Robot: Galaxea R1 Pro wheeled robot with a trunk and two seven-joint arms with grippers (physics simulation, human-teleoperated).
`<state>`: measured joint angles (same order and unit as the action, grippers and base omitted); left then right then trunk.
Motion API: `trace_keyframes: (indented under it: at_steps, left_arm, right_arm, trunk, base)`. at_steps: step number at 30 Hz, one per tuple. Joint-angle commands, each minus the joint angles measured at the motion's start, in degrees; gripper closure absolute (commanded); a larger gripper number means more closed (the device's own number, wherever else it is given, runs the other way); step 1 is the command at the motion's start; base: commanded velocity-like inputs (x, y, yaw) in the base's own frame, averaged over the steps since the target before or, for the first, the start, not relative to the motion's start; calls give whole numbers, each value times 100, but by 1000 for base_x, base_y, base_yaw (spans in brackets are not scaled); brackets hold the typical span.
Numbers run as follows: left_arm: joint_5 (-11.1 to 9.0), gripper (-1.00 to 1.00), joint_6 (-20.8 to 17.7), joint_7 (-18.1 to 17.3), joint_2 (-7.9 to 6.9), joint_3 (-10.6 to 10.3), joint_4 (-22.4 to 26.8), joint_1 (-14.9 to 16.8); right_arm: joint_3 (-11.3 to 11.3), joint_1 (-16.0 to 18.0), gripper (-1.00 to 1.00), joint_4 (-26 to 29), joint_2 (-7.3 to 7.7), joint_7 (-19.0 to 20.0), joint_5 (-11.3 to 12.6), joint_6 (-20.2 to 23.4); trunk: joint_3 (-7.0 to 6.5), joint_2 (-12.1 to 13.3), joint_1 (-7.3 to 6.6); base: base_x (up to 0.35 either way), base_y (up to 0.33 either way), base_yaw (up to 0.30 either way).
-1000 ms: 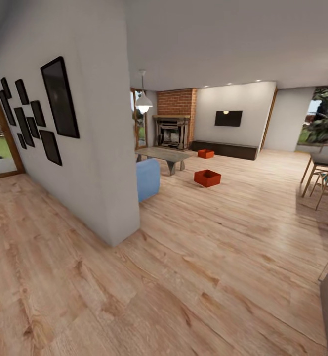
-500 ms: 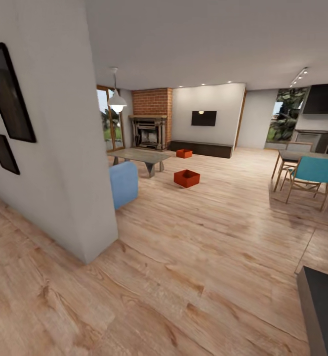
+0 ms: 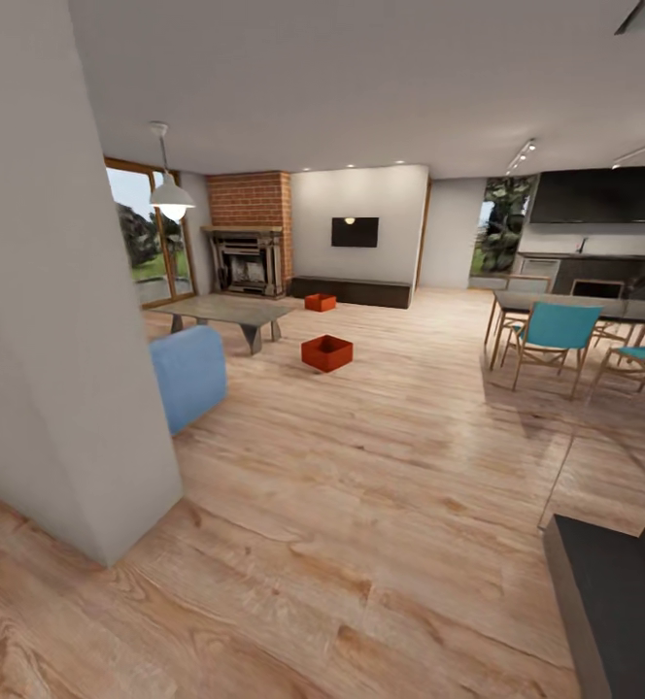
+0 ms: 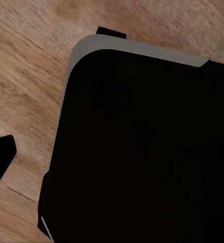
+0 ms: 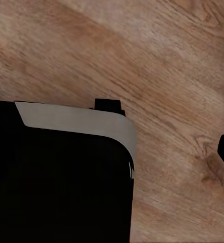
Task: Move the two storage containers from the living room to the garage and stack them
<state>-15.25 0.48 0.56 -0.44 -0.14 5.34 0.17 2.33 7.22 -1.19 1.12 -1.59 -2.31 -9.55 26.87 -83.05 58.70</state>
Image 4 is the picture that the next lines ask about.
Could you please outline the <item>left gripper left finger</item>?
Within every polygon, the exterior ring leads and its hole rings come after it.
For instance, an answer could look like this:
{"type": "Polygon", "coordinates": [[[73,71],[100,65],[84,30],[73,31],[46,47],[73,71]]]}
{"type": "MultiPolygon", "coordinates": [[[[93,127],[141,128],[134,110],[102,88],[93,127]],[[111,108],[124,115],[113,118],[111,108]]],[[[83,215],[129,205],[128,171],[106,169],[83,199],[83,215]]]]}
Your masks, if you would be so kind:
{"type": "Polygon", "coordinates": [[[17,153],[13,135],[0,137],[0,180],[17,153]]]}

